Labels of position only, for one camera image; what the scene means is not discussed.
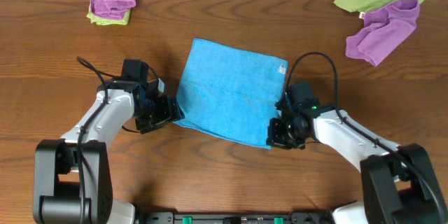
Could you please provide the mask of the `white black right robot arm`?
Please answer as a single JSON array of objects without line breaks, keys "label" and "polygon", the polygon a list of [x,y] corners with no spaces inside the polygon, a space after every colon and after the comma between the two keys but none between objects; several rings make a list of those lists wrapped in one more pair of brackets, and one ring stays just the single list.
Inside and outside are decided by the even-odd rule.
[{"label": "white black right robot arm", "polygon": [[334,223],[446,223],[447,206],[426,150],[385,140],[335,105],[322,105],[308,83],[287,88],[269,122],[267,145],[303,149],[313,139],[337,151],[361,175],[363,200],[331,211]]}]

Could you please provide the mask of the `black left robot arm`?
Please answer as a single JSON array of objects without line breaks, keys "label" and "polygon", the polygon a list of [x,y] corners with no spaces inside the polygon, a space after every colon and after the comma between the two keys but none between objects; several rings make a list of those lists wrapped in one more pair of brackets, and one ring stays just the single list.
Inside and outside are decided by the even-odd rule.
[{"label": "black left robot arm", "polygon": [[119,76],[78,62],[100,79],[94,104],[59,139],[42,140],[34,154],[36,223],[146,223],[134,204],[113,196],[108,149],[124,124],[134,119],[135,132],[146,134],[183,118],[174,97],[164,94],[155,71],[139,59],[125,59]]}]

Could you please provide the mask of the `blue microfiber cloth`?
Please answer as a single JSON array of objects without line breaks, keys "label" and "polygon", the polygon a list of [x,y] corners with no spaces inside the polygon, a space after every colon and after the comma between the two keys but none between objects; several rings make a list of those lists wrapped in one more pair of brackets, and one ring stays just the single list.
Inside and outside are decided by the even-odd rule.
[{"label": "blue microfiber cloth", "polygon": [[287,69],[284,59],[196,38],[176,93],[184,114],[177,125],[267,148]]}]

